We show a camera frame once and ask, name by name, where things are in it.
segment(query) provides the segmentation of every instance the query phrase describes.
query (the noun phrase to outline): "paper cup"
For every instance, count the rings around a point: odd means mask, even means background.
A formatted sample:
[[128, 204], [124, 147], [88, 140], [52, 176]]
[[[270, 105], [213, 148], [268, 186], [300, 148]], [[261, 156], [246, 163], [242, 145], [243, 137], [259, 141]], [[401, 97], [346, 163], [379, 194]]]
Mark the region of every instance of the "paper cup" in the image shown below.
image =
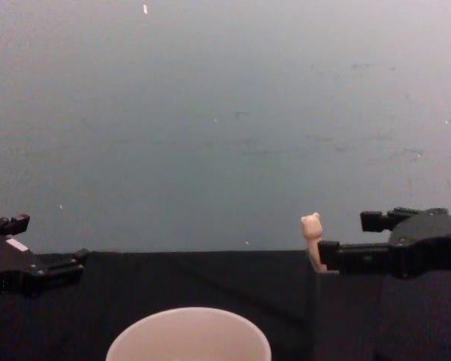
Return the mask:
[[106, 361], [271, 361], [271, 348], [262, 331], [239, 315], [176, 308], [131, 325]]

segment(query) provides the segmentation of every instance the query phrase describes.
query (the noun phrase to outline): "beige toy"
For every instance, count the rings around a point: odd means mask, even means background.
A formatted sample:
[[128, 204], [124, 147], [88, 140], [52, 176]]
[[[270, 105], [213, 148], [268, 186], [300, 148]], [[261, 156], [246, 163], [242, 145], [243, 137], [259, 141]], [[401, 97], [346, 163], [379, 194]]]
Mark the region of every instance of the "beige toy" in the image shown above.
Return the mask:
[[313, 213], [309, 216], [302, 217], [302, 233], [307, 240], [307, 247], [309, 248], [310, 258], [318, 272], [325, 272], [327, 268], [321, 263], [319, 258], [318, 242], [321, 240], [322, 227], [319, 221], [319, 213]]

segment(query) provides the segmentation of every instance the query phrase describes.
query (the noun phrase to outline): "cup rim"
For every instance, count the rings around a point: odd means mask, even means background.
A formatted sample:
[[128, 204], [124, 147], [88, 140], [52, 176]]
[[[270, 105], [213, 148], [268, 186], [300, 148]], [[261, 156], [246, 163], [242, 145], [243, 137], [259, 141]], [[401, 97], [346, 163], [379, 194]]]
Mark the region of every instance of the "cup rim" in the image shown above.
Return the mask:
[[176, 313], [181, 313], [181, 312], [190, 312], [190, 311], [206, 311], [208, 313], [212, 313], [212, 314], [222, 314], [222, 315], [226, 315], [228, 317], [232, 317], [234, 319], [236, 319], [237, 321], [241, 322], [242, 324], [245, 324], [246, 326], [248, 326], [250, 329], [252, 329], [254, 331], [254, 333], [257, 334], [257, 336], [259, 337], [261, 344], [265, 350], [265, 356], [267, 360], [271, 360], [271, 346], [269, 344], [269, 341], [267, 340], [267, 338], [265, 337], [264, 333], [262, 332], [262, 330], [256, 326], [254, 323], [252, 323], [251, 321], [249, 321], [247, 318], [242, 317], [238, 314], [235, 314], [233, 312], [230, 311], [226, 311], [226, 310], [221, 310], [219, 308], [209, 308], [209, 307], [182, 307], [182, 308], [171, 308], [169, 310], [164, 310], [164, 311], [160, 311], [157, 312], [155, 314], [151, 314], [149, 316], [146, 316], [142, 319], [140, 319], [139, 321], [133, 323], [132, 325], [130, 325], [129, 327], [127, 327], [126, 329], [124, 329], [114, 340], [114, 342], [112, 343], [112, 345], [109, 347], [108, 352], [107, 352], [107, 357], [105, 358], [105, 361], [111, 361], [111, 357], [112, 354], [114, 353], [115, 349], [118, 347], [118, 345], [120, 344], [120, 342], [130, 333], [132, 332], [134, 329], [140, 327], [143, 323], [146, 323], [147, 321], [153, 320], [155, 318], [159, 318], [161, 316], [164, 316], [165, 314], [176, 314]]

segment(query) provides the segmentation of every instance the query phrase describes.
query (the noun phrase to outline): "gray wall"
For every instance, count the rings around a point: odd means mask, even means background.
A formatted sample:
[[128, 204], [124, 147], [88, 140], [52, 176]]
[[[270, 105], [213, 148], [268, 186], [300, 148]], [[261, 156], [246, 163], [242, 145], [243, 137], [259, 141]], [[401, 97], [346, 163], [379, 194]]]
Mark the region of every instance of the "gray wall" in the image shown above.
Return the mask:
[[0, 213], [36, 251], [303, 248], [451, 211], [451, 1], [0, 1]]

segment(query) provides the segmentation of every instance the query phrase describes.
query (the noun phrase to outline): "black tablecloth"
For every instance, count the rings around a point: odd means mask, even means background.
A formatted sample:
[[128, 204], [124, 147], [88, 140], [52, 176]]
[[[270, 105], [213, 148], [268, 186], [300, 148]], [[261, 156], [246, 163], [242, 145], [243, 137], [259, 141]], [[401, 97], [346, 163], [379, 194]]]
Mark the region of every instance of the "black tablecloth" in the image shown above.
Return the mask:
[[186, 306], [248, 318], [273, 360], [451, 359], [451, 273], [310, 279], [304, 251], [91, 253], [79, 284], [0, 295], [0, 359], [104, 360], [135, 321]]

